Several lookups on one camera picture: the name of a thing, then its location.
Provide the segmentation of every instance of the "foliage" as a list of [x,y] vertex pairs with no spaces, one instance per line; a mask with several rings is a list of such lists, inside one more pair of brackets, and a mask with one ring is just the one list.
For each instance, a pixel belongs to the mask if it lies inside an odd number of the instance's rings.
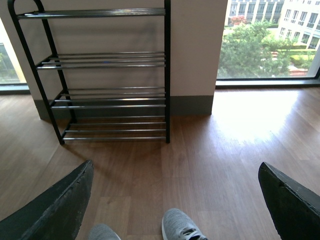
[[299,54],[299,55],[291,55],[291,62],[297,67],[301,69],[309,69],[311,66],[312,61],[315,58],[315,55],[313,52],[306,52],[305,54]]
[[[289,75],[289,39],[276,39],[270,22],[239,25],[222,40],[218,78],[272,78]],[[272,52],[278,52],[274,58]]]
[[247,19],[245,18],[245,16],[243,15],[239,15],[239,16],[233,16],[231,17],[231,23],[234,26],[240,25],[240,24],[246,24],[247,23]]

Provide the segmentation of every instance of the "baseboard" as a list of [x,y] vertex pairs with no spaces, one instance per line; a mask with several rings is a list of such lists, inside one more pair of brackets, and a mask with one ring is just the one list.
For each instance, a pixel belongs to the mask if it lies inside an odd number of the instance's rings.
[[[214,96],[171,96],[170,98],[170,114],[172,116],[182,115],[211,115]],[[35,106],[39,116],[43,120],[48,120],[49,115],[43,100],[35,100]],[[70,113],[68,110],[54,110],[57,119],[68,119]],[[161,109],[143,108],[143,109],[86,109],[75,110],[75,114],[79,117],[103,117],[103,116],[147,116],[164,114]]]

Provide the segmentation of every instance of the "building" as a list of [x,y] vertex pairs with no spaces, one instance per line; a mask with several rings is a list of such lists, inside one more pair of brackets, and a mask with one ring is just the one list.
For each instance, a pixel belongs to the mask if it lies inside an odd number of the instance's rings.
[[320,39],[320,1],[285,0],[277,36],[297,39],[308,49],[318,49]]
[[229,0],[224,25],[234,16],[244,16],[247,22],[271,21],[278,24],[285,0]]

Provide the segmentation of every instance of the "white wall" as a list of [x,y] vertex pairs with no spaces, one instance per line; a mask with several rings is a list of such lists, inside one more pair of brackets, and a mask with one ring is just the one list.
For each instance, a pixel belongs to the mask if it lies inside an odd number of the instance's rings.
[[[112,9],[162,7],[161,0],[43,0],[46,10]],[[16,12],[35,10],[32,0],[16,0]],[[25,57],[7,8],[0,0],[0,17],[6,28],[21,68],[35,100],[41,96]],[[213,96],[217,78],[227,0],[171,1],[171,95]],[[40,20],[20,20],[31,52],[37,63],[49,55]],[[60,53],[156,51],[163,47],[163,17],[94,18],[50,20],[50,27]],[[60,91],[54,71],[41,71],[48,97]],[[71,87],[112,85],[160,85],[163,69],[128,69],[65,73]],[[127,81],[131,76],[134,82]]]

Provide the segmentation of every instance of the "metal shoe rack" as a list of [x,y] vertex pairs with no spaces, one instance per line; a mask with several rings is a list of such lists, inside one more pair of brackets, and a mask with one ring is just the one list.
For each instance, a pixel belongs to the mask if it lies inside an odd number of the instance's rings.
[[[35,81],[43,98],[53,128],[62,145],[69,140],[151,140],[165,139],[170,142],[170,40],[171,1],[164,0],[164,7],[55,10],[46,11],[40,0],[33,0],[38,11],[16,14],[15,0],[8,0],[8,9],[21,44],[30,64]],[[58,53],[49,27],[49,19],[108,18],[108,17],[164,17],[164,51],[106,52],[106,53]],[[42,21],[51,55],[35,63],[24,36],[20,20]],[[116,88],[68,88],[64,71],[68,69],[123,69],[164,68],[163,86],[136,86]],[[55,70],[61,84],[61,92],[48,100],[39,71]],[[127,115],[106,114],[105,117],[82,118],[78,110],[155,110],[157,114]],[[67,110],[70,121],[60,131],[53,110]]]

